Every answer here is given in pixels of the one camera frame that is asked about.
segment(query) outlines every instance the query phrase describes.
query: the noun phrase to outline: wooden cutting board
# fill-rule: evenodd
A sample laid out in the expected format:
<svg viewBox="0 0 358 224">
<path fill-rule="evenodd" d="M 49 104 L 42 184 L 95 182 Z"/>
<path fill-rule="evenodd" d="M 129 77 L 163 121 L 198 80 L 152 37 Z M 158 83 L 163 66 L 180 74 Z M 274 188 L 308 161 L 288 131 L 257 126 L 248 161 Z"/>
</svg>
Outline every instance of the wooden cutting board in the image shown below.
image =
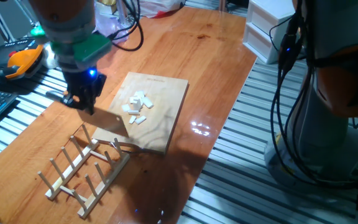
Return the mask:
<svg viewBox="0 0 358 224">
<path fill-rule="evenodd" d="M 119 142 L 165 154 L 187 87 L 188 80 L 129 72 L 108 109 L 109 112 L 121 115 L 129 137 L 98 128 L 93 138 L 104 142 L 114 142 L 114 138 L 118 138 Z M 141 90 L 154 107 L 148 109 L 143 106 L 137 116 L 146 117 L 143 123 L 129 124 L 131 115 L 123 112 L 121 106 L 128 104 L 132 108 L 129 97 Z"/>
</svg>

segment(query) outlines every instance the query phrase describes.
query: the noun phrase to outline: white cabinet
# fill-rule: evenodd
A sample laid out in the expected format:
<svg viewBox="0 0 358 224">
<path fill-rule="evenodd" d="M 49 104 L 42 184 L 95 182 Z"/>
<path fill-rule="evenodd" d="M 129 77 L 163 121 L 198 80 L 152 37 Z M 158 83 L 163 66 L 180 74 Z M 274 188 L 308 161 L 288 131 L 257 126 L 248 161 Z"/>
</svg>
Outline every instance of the white cabinet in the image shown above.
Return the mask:
<svg viewBox="0 0 358 224">
<path fill-rule="evenodd" d="M 277 61 L 277 51 L 269 37 L 269 30 L 295 13 L 291 0 L 250 0 L 243 44 L 265 63 Z M 288 22 L 272 30 L 277 48 L 287 29 Z"/>
</svg>

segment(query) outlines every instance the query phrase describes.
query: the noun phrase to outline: small white block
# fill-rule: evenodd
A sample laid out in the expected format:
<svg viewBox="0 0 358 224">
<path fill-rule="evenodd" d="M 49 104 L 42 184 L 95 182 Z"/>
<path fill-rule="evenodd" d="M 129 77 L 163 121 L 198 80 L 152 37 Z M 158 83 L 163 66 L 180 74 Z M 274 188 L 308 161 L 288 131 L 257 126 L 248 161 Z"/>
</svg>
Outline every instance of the small white block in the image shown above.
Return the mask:
<svg viewBox="0 0 358 224">
<path fill-rule="evenodd" d="M 131 107 L 129 105 L 122 105 L 121 108 L 124 112 L 128 112 L 131 110 Z"/>
<path fill-rule="evenodd" d="M 144 97 L 144 91 L 143 90 L 136 91 L 135 96 L 138 96 L 140 99 L 142 99 Z"/>
<path fill-rule="evenodd" d="M 141 99 L 135 100 L 136 103 L 133 104 L 134 110 L 140 110 L 142 109 L 143 102 Z"/>
<path fill-rule="evenodd" d="M 136 103 L 135 97 L 134 96 L 129 97 L 129 102 L 131 104 Z"/>
<path fill-rule="evenodd" d="M 131 118 L 129 119 L 129 124 L 133 124 L 136 120 L 136 116 L 131 116 Z"/>
<path fill-rule="evenodd" d="M 128 114 L 129 115 L 140 115 L 139 110 L 129 110 Z"/>
<path fill-rule="evenodd" d="M 135 120 L 135 122 L 137 123 L 137 124 L 141 124 L 143 121 L 145 121 L 146 120 L 146 117 L 145 116 L 141 116 L 140 118 L 137 118 L 136 120 Z"/>
<path fill-rule="evenodd" d="M 148 108 L 152 108 L 154 106 L 154 104 L 150 101 L 149 98 L 145 97 L 143 98 L 143 104 Z"/>
</svg>

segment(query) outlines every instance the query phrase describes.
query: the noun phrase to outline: blue led light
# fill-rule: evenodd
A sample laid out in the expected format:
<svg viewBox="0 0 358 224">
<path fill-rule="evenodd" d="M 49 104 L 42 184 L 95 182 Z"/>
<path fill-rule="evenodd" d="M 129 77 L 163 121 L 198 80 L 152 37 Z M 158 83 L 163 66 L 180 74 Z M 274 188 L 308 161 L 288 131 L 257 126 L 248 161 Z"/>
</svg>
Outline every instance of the blue led light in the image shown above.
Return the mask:
<svg viewBox="0 0 358 224">
<path fill-rule="evenodd" d="M 89 70 L 89 74 L 91 76 L 94 76 L 96 74 L 96 70 L 93 70 L 93 69 Z"/>
</svg>

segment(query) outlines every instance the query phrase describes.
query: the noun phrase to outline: wooden rack base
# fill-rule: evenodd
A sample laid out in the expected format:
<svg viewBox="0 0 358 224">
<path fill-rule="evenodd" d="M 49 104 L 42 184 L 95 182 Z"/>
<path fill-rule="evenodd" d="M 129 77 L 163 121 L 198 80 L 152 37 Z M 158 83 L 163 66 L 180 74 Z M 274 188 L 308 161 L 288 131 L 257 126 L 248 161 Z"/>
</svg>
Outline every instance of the wooden rack base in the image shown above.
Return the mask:
<svg viewBox="0 0 358 224">
<path fill-rule="evenodd" d="M 87 134 L 88 132 L 85 128 L 85 125 L 83 125 L 82 127 L 84 129 L 84 132 Z M 82 150 L 78 145 L 74 136 L 71 136 L 70 139 L 75 144 L 79 152 L 79 155 L 74 159 L 74 161 L 71 161 L 70 157 L 66 152 L 66 149 L 62 147 L 62 151 L 66 156 L 68 163 L 70 164 L 63 173 L 56 165 L 54 159 L 53 158 L 50 159 L 50 162 L 52 163 L 52 165 L 54 166 L 54 168 L 56 169 L 56 171 L 60 176 L 55 181 L 55 183 L 53 183 L 53 185 L 49 183 L 49 181 L 45 178 L 45 176 L 41 173 L 41 171 L 38 172 L 38 175 L 49 187 L 49 190 L 45 193 L 47 198 L 49 200 L 54 200 L 54 198 L 60 191 L 63 191 L 69 196 L 76 198 L 78 203 L 81 205 L 81 208 L 78 211 L 78 215 L 84 219 L 92 211 L 93 207 L 98 203 L 99 199 L 103 196 L 107 188 L 111 185 L 113 180 L 117 177 L 118 173 L 120 173 L 121 169 L 125 166 L 125 164 L 129 160 L 129 154 L 121 151 L 121 147 L 117 139 L 114 139 L 114 144 L 111 143 L 110 145 L 113 148 L 115 148 L 115 150 L 119 153 L 120 159 L 118 161 L 112 161 L 107 151 L 104 152 L 104 156 L 94 151 L 99 146 L 99 142 L 95 139 L 89 138 L 88 136 L 89 134 L 87 134 L 89 145 L 87 145 Z M 104 176 L 103 172 L 100 169 L 99 164 L 95 162 L 96 169 L 98 170 L 102 181 L 99 183 L 99 185 L 96 188 L 94 188 L 89 179 L 88 174 L 85 175 L 85 179 L 88 182 L 89 187 L 91 188 L 92 191 L 92 194 L 88 198 L 86 198 L 78 195 L 74 189 L 70 190 L 66 188 L 65 184 L 67 184 L 70 181 L 70 179 L 74 176 L 74 174 L 78 171 L 78 169 L 84 164 L 84 162 L 89 158 L 90 155 L 95 156 L 98 159 L 101 159 L 102 161 L 109 163 L 111 166 L 111 171 L 107 176 Z"/>
</svg>

